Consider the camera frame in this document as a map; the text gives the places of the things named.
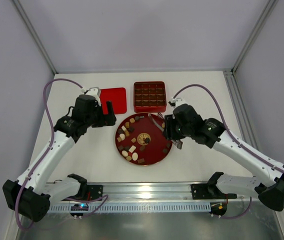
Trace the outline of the steel tongs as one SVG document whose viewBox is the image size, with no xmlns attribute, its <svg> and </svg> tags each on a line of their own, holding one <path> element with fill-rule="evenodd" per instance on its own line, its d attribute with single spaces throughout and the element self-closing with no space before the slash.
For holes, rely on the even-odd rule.
<svg viewBox="0 0 284 240">
<path fill-rule="evenodd" d="M 153 122 L 153 124 L 163 133 L 164 130 L 165 130 L 165 127 L 161 126 L 159 123 L 156 122 L 156 120 L 154 119 L 155 115 L 151 114 L 151 113 L 148 113 L 147 116 Z M 160 120 L 163 121 L 163 123 L 165 123 L 164 122 L 164 116 L 160 112 L 158 112 L 156 116 L 159 117 Z M 172 142 L 173 145 L 175 145 L 175 147 L 177 149 L 179 149 L 179 150 L 182 149 L 183 142 L 181 140 L 171 140 L 171 142 Z"/>
</svg>

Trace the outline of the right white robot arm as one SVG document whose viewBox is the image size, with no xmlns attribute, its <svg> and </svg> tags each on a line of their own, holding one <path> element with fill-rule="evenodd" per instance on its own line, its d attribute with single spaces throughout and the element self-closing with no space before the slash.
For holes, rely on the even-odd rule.
<svg viewBox="0 0 284 240">
<path fill-rule="evenodd" d="M 208 183 L 224 194 L 257 198 L 271 210 L 284 209 L 284 163 L 267 157 L 227 131 L 215 118 L 202 119 L 191 105 L 179 105 L 164 117 L 167 140 L 191 138 L 199 145 L 220 152 L 247 169 L 252 177 L 215 173 Z"/>
</svg>

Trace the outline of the dark ridged square chocolate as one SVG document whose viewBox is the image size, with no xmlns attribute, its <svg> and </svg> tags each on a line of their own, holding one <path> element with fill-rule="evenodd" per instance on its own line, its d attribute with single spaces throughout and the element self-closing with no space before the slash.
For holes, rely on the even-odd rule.
<svg viewBox="0 0 284 240">
<path fill-rule="evenodd" d="M 135 129 L 134 129 L 133 127 L 130 127 L 130 128 L 128 129 L 128 131 L 129 131 L 130 133 L 132 133 L 134 130 L 135 130 Z"/>
</svg>

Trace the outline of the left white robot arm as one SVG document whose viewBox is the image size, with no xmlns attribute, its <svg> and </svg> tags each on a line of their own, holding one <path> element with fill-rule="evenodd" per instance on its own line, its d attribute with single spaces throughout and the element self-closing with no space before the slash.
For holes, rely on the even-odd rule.
<svg viewBox="0 0 284 240">
<path fill-rule="evenodd" d="M 37 159 L 17 180 L 7 180 L 2 187 L 8 207 L 16 216 L 22 215 L 34 223 L 47 214 L 50 206 L 67 198 L 87 200 L 88 182 L 77 174 L 47 186 L 52 172 L 64 155 L 78 142 L 88 128 L 114 126 L 116 116 L 111 101 L 106 102 L 107 114 L 96 97 L 81 94 L 69 108 L 70 116 L 61 117 L 52 130 L 51 139 Z"/>
</svg>

